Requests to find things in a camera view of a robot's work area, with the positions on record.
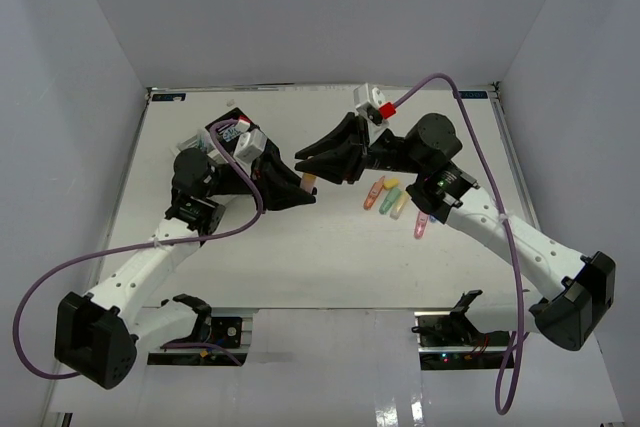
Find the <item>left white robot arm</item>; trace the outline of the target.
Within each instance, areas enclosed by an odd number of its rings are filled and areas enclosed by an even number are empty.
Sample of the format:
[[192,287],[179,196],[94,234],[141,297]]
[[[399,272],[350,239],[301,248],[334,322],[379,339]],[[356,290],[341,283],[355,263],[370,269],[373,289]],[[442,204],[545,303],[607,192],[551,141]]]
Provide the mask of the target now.
[[217,230],[226,208],[216,196],[258,192],[259,213],[315,201],[315,188],[303,187],[272,142],[250,167],[217,163],[191,147],[176,156],[173,170],[171,204],[150,248],[137,250],[86,294],[67,294],[58,306],[56,359],[105,389],[124,380],[142,349],[173,343],[192,348],[209,340],[212,308],[205,301],[179,294],[157,309],[144,305]]

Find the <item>yellow highlighter cap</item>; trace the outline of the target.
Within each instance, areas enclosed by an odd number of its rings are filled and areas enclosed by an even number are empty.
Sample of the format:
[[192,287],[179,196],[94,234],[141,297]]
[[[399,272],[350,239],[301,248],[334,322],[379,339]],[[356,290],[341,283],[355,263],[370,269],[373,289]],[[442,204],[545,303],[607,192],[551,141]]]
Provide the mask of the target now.
[[383,183],[383,187],[385,190],[391,190],[398,185],[399,185],[399,180],[397,178],[388,178]]

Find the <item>blue gel pen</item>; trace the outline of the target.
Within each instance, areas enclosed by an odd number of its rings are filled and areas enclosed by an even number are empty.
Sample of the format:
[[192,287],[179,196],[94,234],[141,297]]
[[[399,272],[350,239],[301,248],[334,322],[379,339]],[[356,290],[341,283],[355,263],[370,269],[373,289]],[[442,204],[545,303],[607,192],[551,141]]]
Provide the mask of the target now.
[[197,137],[198,148],[204,153],[209,153],[211,147],[211,138],[209,136],[209,133],[204,129],[199,129],[197,132]]

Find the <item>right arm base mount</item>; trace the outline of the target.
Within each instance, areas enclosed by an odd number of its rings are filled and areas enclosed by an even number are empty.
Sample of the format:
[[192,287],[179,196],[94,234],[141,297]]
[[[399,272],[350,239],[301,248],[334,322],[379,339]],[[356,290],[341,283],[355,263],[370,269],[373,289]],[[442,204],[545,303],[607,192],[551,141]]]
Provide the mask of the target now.
[[510,338],[507,331],[481,332],[449,314],[419,315],[411,331],[422,371],[497,370]]

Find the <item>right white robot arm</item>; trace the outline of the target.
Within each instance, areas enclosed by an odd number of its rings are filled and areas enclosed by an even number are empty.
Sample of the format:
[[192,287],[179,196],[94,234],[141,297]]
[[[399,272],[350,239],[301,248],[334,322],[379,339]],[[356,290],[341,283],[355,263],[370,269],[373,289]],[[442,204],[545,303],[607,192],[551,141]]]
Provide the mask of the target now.
[[296,169],[334,184],[353,184],[367,170],[410,173],[416,207],[517,266],[541,294],[529,309],[536,330],[568,351],[582,348],[614,300],[616,264],[561,245],[498,202],[453,158],[462,149],[444,115],[421,117],[405,136],[386,122],[348,113],[330,133],[299,150]]

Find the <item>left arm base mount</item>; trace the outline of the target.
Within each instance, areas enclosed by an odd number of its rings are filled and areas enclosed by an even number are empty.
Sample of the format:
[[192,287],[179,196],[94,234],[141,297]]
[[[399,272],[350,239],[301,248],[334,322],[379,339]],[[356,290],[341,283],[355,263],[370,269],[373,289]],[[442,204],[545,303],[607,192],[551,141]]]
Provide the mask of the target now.
[[190,367],[240,367],[246,361],[250,332],[237,316],[214,316],[206,321],[199,334],[176,343],[195,347],[160,349],[147,357],[148,365]]

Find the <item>pink orange-tip highlighter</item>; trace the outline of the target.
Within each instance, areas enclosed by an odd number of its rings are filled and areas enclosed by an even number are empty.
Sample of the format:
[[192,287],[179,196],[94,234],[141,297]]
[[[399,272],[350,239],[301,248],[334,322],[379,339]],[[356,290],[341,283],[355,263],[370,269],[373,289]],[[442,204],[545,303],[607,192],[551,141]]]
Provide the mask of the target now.
[[300,188],[309,194],[314,194],[316,192],[316,179],[315,175],[304,173],[301,176]]

